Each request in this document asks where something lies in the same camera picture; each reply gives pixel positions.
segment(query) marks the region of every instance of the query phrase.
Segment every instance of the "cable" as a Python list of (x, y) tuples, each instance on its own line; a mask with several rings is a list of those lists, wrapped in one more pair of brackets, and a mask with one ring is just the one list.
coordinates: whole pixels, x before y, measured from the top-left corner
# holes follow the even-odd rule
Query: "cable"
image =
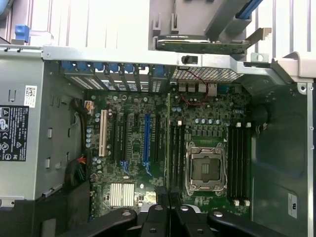
[(183, 100), (185, 103), (187, 103), (188, 105), (191, 105), (191, 106), (200, 106), (200, 105), (203, 105), (203, 104), (206, 102), (207, 98), (208, 98), (208, 84), (207, 84), (202, 78), (200, 78), (199, 76), (195, 75), (193, 72), (190, 72), (190, 71), (187, 71), (187, 72), (190, 73), (190, 74), (191, 74), (192, 76), (194, 76), (195, 78), (197, 78), (197, 79), (199, 79), (200, 81), (202, 81), (203, 84), (205, 85), (205, 87), (206, 87), (206, 93), (205, 93), (204, 102), (200, 102), (200, 103), (195, 103), (195, 104), (193, 104), (193, 103), (191, 103), (190, 101), (186, 100), (183, 95), (180, 95), (180, 98), (181, 98), (181, 100)]

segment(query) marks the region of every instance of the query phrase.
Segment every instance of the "sticker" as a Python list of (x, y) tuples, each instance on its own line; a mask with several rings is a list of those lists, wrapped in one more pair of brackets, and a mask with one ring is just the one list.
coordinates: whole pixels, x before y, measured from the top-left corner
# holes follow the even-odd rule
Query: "sticker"
[(26, 161), (28, 106), (0, 105), (0, 161)]
[(37, 89), (36, 85), (25, 86), (24, 106), (35, 108)]
[(297, 197), (293, 194), (288, 194), (288, 214), (297, 219)]

